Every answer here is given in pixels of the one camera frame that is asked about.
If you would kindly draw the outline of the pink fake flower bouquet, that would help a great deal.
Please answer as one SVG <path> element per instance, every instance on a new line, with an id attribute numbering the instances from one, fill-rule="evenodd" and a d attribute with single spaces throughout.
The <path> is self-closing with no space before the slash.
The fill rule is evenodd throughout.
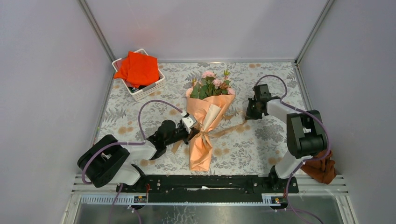
<path id="1" fill-rule="evenodd" d="M 204 99 L 211 96 L 235 95 L 229 79 L 230 72 L 225 70 L 220 79 L 213 71 L 205 71 L 200 78 L 193 78 L 191 87 L 185 92 L 187 98 Z"/>

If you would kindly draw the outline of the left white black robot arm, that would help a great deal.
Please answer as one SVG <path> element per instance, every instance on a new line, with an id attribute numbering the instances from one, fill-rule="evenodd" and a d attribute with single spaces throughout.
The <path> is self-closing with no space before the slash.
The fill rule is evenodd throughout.
<path id="1" fill-rule="evenodd" d="M 169 145 L 179 141 L 188 144 L 199 133 L 196 124 L 191 116 L 182 118 L 178 124 L 165 120 L 143 142 L 120 142 L 113 135 L 106 135 L 77 161 L 83 183 L 96 188 L 109 183 L 123 183 L 134 192 L 141 191 L 145 185 L 143 172 L 132 162 L 137 159 L 156 160 Z"/>

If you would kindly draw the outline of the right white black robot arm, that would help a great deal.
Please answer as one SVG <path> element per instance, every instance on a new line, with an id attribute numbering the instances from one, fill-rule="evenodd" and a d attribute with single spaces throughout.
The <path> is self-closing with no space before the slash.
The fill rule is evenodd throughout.
<path id="1" fill-rule="evenodd" d="M 270 171 L 268 186 L 274 192 L 286 187 L 286 179 L 305 161 L 328 147 L 327 133 L 318 110 L 303 111 L 273 97 L 267 84 L 253 87 L 254 96 L 248 99 L 245 119 L 258 120 L 274 116 L 286 124 L 288 151 Z"/>

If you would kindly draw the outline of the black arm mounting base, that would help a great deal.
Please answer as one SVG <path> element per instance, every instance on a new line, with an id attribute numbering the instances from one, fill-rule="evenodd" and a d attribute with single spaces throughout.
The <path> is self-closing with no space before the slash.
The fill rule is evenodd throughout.
<path id="1" fill-rule="evenodd" d="M 296 178 L 258 175 L 144 175 L 134 185 L 116 188 L 142 193 L 150 203 L 262 203 L 262 195 L 299 192 Z"/>

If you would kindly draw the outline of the beige kraft wrapping paper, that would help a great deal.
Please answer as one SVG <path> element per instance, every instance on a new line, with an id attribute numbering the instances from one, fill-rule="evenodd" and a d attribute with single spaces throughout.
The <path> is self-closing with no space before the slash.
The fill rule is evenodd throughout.
<path id="1" fill-rule="evenodd" d="M 212 161 L 213 146 L 210 132 L 222 121 L 235 95 L 210 96 L 204 99 L 188 98 L 187 112 L 197 121 L 199 133 L 190 140 L 189 168 L 191 171 L 208 171 Z"/>

